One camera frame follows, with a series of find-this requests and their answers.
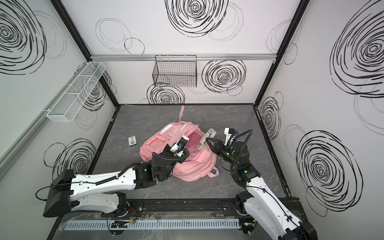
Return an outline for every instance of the pink backpack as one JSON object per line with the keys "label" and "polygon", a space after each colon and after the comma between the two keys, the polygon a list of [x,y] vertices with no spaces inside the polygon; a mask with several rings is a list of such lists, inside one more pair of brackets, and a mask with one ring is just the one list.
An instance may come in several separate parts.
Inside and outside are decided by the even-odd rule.
{"label": "pink backpack", "polygon": [[[179,120],[181,120],[183,111],[184,106],[181,108]],[[143,161],[147,162],[152,159],[152,152],[161,153],[167,144],[173,146],[181,136],[186,135],[189,137],[186,149],[189,150],[190,155],[182,164],[175,165],[172,176],[188,182],[206,175],[216,177],[218,176],[218,170],[215,167],[216,155],[209,147],[204,148],[202,152],[196,150],[196,146],[204,134],[198,125],[191,122],[171,122],[145,141],[140,147],[140,156]]]}

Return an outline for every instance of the white wire basket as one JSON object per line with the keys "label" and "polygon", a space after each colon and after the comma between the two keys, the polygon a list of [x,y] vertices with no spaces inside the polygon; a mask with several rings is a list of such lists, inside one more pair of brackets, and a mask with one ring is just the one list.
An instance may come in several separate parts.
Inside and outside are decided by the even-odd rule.
{"label": "white wire basket", "polygon": [[72,122],[105,72],[102,62],[88,62],[47,113],[53,122]]}

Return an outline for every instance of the wire basket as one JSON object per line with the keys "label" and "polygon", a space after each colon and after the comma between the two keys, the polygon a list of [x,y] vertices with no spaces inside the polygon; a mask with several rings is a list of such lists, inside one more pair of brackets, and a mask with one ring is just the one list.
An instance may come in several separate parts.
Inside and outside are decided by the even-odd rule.
{"label": "wire basket", "polygon": [[152,78],[155,86],[171,84],[177,87],[197,86],[196,55],[156,55]]}
{"label": "wire basket", "polygon": [[105,71],[102,62],[88,62],[47,113],[53,122],[72,122]]}

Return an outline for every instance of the coiled cable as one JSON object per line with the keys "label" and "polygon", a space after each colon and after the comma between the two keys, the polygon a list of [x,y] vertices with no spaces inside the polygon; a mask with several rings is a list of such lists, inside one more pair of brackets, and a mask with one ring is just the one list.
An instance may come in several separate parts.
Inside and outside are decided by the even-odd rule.
{"label": "coiled cable", "polygon": [[103,184],[103,183],[106,183],[106,182],[110,182],[110,181],[112,181],[112,180],[115,180],[115,179],[117,179],[117,178],[119,178],[119,177],[121,177],[130,167],[132,167],[132,166],[135,166],[135,165],[139,165],[139,163],[131,163],[131,164],[129,164],[128,166],[126,166],[119,174],[118,174],[118,176],[116,177],[116,176],[113,176],[113,177],[109,177],[109,178],[107,178],[107,179],[103,179],[103,180],[100,180],[100,181],[98,181],[98,182],[96,182],[96,186],[97,185],[100,185],[100,184]]}
{"label": "coiled cable", "polygon": [[187,159],[187,157],[189,156],[190,152],[186,149],[186,148],[180,148],[179,150],[177,150],[176,153],[178,152],[181,152],[181,151],[184,151],[183,154],[181,157],[165,157],[165,156],[161,156],[155,152],[152,153],[152,157],[158,157],[160,159],[163,159],[163,160],[167,160],[167,161],[183,161],[185,159]]}

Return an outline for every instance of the gray floor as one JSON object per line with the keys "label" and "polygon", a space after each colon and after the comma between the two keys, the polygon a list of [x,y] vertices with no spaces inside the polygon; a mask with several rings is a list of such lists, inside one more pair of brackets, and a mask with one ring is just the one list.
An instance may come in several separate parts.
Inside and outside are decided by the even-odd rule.
{"label": "gray floor", "polygon": [[[177,122],[179,111],[180,106],[122,106],[93,174],[119,171],[132,162],[140,162],[140,146],[168,123]],[[215,138],[222,140],[225,140],[225,127],[235,128],[238,132],[253,129],[247,144],[250,161],[275,195],[285,197],[251,105],[185,106],[182,120],[199,124],[203,132],[213,128],[217,131]],[[136,136],[138,146],[128,147],[128,137],[131,136]],[[224,167],[229,167],[228,163],[222,163]],[[128,199],[183,199],[234,198],[244,191],[220,166],[219,160],[216,167],[220,173],[214,178],[205,176],[197,181],[185,182],[170,177],[154,187],[124,192]]]}

